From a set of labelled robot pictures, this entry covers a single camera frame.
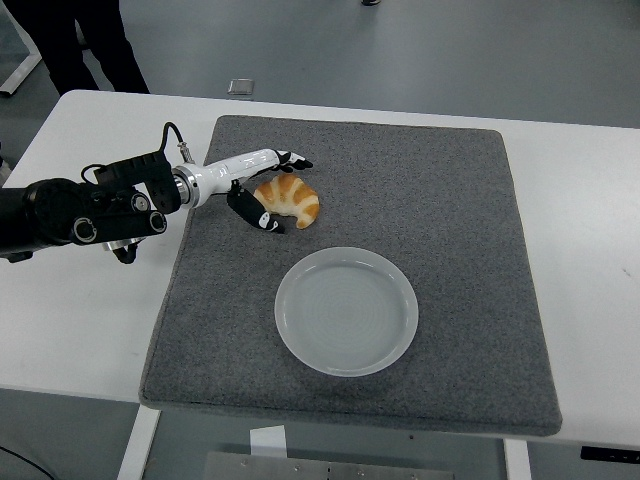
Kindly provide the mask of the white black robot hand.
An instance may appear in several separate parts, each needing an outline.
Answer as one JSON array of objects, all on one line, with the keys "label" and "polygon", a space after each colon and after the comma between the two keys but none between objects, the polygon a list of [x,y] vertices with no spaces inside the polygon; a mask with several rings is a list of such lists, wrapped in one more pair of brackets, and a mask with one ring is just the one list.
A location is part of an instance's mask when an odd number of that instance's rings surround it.
[{"label": "white black robot hand", "polygon": [[185,163],[173,170],[182,205],[197,208],[209,197],[224,194],[228,206],[251,226],[282,233],[279,216],[293,217],[305,229],[317,219],[317,192],[294,174],[312,167],[289,151],[262,149],[208,166]]}]

